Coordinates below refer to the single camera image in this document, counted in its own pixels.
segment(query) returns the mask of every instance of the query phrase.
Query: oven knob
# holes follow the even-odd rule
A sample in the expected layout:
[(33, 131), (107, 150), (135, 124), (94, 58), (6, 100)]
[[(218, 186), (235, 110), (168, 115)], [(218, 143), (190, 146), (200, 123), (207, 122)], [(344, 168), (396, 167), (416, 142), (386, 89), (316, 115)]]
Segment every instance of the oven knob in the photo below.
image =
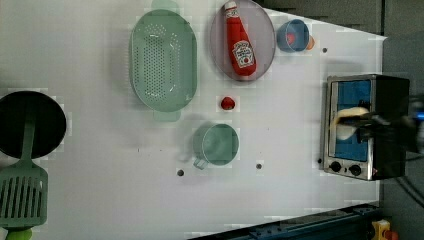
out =
[(339, 172), (340, 169), (342, 169), (342, 165), (340, 165), (339, 162), (333, 162), (330, 165), (331, 170), (333, 170), (334, 172)]
[(353, 165), (349, 168), (349, 171), (352, 173), (353, 176), (359, 176), (361, 174), (361, 167), (358, 165)]

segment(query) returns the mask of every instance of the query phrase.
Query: green cup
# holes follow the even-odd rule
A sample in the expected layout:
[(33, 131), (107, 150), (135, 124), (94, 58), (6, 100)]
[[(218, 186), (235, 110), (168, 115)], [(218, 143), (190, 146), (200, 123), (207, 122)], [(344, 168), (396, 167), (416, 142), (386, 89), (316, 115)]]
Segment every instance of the green cup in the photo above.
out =
[(204, 169), (209, 163), (222, 166), (230, 163), (237, 154), (239, 139), (236, 131), (227, 124), (199, 128), (193, 138), (196, 160), (193, 165)]

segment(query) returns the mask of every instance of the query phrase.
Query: green strainer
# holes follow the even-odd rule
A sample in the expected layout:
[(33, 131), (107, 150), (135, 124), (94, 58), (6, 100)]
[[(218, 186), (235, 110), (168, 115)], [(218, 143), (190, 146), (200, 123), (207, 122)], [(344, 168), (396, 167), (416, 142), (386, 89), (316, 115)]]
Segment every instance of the green strainer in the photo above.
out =
[(197, 43), (190, 24), (170, 10), (153, 10), (138, 21), (130, 41), (135, 93), (155, 110), (156, 120), (177, 121), (197, 88)]

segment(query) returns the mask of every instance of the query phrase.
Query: ketchup label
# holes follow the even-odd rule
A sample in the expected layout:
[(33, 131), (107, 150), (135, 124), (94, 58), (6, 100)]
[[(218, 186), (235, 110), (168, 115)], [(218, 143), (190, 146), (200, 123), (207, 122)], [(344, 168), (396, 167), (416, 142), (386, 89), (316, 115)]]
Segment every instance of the ketchup label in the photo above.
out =
[(225, 14), (227, 15), (227, 18), (238, 18), (240, 17), (240, 15), (238, 14), (237, 8), (233, 8), (233, 9), (228, 9)]
[(248, 41), (234, 44), (233, 54), (240, 68), (251, 66), (254, 63), (253, 49)]

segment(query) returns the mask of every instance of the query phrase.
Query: mug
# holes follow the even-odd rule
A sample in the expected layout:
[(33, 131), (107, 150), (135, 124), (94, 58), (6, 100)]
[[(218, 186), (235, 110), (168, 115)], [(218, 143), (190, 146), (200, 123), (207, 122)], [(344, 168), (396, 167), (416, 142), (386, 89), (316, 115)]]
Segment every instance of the mug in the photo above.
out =
[(196, 160), (193, 165), (203, 170), (209, 163), (222, 166), (230, 163), (237, 154), (239, 139), (236, 131), (227, 124), (199, 128), (193, 137)]
[(277, 45), (284, 52), (300, 52), (309, 44), (309, 29), (299, 19), (286, 22), (277, 30)]

